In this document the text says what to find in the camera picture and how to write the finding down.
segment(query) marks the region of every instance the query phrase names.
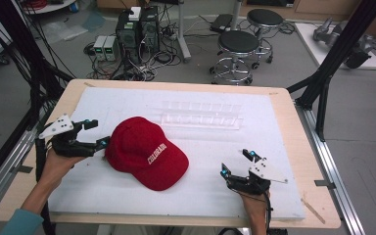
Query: white foam board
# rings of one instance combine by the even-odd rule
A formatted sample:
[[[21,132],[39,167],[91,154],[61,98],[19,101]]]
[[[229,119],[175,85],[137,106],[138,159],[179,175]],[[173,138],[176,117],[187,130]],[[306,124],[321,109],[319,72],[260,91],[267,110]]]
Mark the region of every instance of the white foam board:
[[[317,65],[320,66],[323,60],[325,60],[330,48],[325,44],[325,42],[313,40],[313,31],[317,29],[319,25],[311,23],[295,23],[295,25],[298,30],[298,34],[304,41],[310,55],[316,61]],[[332,31],[333,27],[334,25],[331,25],[329,31]],[[368,55],[370,55],[371,58],[364,62],[360,67],[356,68],[356,70],[376,71],[376,56],[372,52],[369,52]],[[345,65],[341,65],[340,69],[349,68]]]
[[[71,120],[99,120],[98,127],[82,130],[77,137],[94,142],[111,135],[127,118],[140,116],[161,124],[166,113],[164,103],[179,107],[241,106],[237,114],[243,121],[239,129],[162,126],[167,138],[190,162],[184,176],[162,192],[144,187],[131,174],[114,170],[103,160],[104,151],[100,151],[69,172],[49,199],[50,211],[245,217],[241,198],[226,187],[219,173],[221,163],[225,163],[233,174],[248,176],[251,162],[241,154],[242,149],[248,149],[273,161],[289,180],[288,184],[271,184],[272,217],[305,218],[268,96],[89,87]]]

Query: cap brim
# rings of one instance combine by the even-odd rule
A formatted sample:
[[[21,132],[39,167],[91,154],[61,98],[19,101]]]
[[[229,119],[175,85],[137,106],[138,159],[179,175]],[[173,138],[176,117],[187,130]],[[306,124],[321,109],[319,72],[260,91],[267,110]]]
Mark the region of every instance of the cap brim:
[[[163,191],[174,185],[184,175],[189,162],[186,155],[170,141],[166,142],[165,158],[151,167],[132,172],[133,176],[147,188]]]

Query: wooden table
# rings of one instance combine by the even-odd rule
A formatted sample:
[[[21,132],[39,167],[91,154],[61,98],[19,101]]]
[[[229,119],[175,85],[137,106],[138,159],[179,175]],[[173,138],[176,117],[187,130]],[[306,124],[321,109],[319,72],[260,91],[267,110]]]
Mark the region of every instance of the wooden table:
[[[76,79],[70,82],[59,103],[49,117],[54,121],[62,114],[71,115],[86,87],[111,87],[125,89],[162,89],[173,91],[225,92],[258,94],[268,96],[278,126],[283,136],[286,152],[305,208],[303,220],[272,220],[272,227],[338,228],[341,221],[326,187],[318,187],[314,180],[323,176],[319,170],[305,130],[298,117],[292,99],[284,88],[224,86],[186,83],[108,81]],[[25,158],[23,165],[35,168],[34,148]],[[6,221],[16,208],[23,203],[35,185],[34,173],[19,172],[0,203],[0,220]],[[147,216],[101,213],[51,213],[54,222],[80,222],[104,224],[152,224],[179,226],[221,226],[245,227],[248,221],[243,218],[195,217],[195,216]]]

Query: black stool seat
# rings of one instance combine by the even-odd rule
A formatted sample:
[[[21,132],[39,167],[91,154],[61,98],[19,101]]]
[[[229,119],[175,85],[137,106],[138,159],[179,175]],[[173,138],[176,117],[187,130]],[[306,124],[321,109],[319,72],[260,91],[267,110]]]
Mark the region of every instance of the black stool seat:
[[[247,21],[254,26],[278,26],[283,23],[283,18],[270,10],[254,9],[247,14]]]
[[[221,33],[218,43],[234,53],[251,53],[259,47],[259,41],[248,32],[232,30]]]

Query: black pole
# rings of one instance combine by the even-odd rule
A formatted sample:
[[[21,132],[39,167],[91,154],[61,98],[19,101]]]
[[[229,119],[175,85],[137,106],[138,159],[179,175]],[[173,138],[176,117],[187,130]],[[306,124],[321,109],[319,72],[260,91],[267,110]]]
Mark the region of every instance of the black pole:
[[[296,104],[307,110],[312,108],[313,102],[320,96],[316,117],[316,133],[322,141],[325,141],[323,130],[329,83],[334,73],[351,54],[355,44],[375,18],[376,0],[361,1],[319,69],[307,79],[287,88],[292,93],[306,87],[304,94],[296,100]]]

